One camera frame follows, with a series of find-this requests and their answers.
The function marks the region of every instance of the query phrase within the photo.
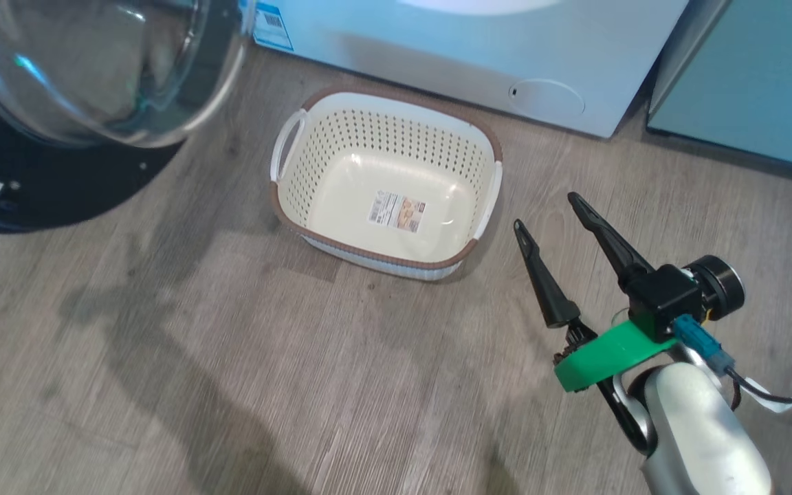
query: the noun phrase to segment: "white plastic basket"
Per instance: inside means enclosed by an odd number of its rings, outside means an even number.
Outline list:
[[[280,220],[320,250],[438,280],[484,234],[502,160],[480,123],[374,91],[328,90],[283,125],[271,199]]]

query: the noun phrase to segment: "white appliance front panel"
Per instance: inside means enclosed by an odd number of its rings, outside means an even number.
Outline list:
[[[686,0],[523,0],[509,14],[446,0],[267,0],[258,44],[607,138]]]

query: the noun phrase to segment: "green plastic part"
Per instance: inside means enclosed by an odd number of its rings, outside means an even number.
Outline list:
[[[656,344],[628,320],[580,347],[555,367],[564,391],[575,392],[641,364],[677,341]]]

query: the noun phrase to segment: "basket handle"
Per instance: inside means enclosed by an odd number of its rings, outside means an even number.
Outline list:
[[[283,148],[286,147],[286,139],[292,129],[298,125],[298,131],[295,132],[295,138],[289,145],[289,150],[286,152],[286,161],[283,163]],[[292,151],[295,151],[295,144],[298,143],[298,138],[301,138],[301,133],[305,130],[307,125],[307,110],[300,109],[298,112],[292,114],[289,119],[284,123],[283,128],[280,129],[280,135],[277,135],[277,141],[274,143],[274,154],[271,156],[271,182],[277,182],[283,178],[283,173],[286,172],[286,166],[292,159]]]

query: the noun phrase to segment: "cable connector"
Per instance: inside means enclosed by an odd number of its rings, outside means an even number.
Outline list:
[[[698,352],[707,367],[718,377],[726,376],[726,369],[735,367],[735,359],[723,350],[720,342],[704,329],[689,314],[681,314],[672,324],[674,336]]]

